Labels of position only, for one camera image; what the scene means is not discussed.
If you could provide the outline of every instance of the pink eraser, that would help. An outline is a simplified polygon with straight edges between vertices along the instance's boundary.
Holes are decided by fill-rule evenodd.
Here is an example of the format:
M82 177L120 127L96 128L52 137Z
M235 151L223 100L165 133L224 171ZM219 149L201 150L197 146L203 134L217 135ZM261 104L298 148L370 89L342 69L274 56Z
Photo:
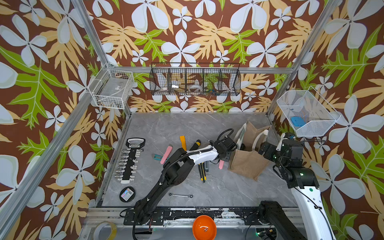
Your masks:
M169 154L171 153L171 151L172 151L172 145L169 145L169 146L167 147L166 152L165 152L164 155L163 155L163 158L162 158L161 161L160 161L160 164L164 164L164 163L166 162L167 157L169 156Z
M223 169L223 166L224 166L224 161L220 160L220 162L218 164L219 169Z

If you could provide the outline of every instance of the black wire basket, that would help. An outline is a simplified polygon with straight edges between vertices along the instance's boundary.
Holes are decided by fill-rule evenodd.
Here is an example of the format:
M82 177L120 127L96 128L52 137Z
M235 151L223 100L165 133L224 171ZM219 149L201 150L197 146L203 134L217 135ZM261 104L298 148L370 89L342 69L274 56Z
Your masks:
M149 74L152 95L236 96L240 93L239 63L151 63Z

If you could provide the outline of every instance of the floral wallpaper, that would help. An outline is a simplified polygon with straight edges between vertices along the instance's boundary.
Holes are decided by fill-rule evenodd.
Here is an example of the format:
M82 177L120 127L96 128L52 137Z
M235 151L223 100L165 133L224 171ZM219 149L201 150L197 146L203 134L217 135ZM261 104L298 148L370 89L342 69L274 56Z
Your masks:
M0 210L99 71L70 0L0 0ZM9 240L76 239L124 115L90 105L24 208Z
M291 66L325 2L84 1L112 65L188 62L186 66L240 63L242 67ZM242 74L239 96L152 96L149 74L135 74L129 106L132 112L264 112L282 79Z
M323 137L305 142L338 240L384 239L384 2L345 0L306 55L291 89L314 87L341 114ZM277 108L280 132L293 132Z

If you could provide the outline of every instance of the white wire basket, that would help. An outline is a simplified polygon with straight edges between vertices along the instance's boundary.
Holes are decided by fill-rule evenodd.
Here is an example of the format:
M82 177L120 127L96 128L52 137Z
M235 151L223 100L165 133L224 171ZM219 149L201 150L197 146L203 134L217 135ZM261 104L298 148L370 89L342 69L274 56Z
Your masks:
M91 92L98 107L124 109L133 86L129 71L101 69L94 81L99 81Z
M289 90L277 100L278 106L295 130L297 137L324 136L341 117L321 94L314 90L320 102L310 90L314 88Z

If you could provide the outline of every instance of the orange bowl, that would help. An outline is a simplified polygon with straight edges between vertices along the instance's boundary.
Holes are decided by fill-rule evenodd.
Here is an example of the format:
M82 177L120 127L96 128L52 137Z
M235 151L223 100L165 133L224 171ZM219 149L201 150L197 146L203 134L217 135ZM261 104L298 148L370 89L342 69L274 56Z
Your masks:
M210 216L201 215L193 222L192 232L196 240L214 240L216 224Z

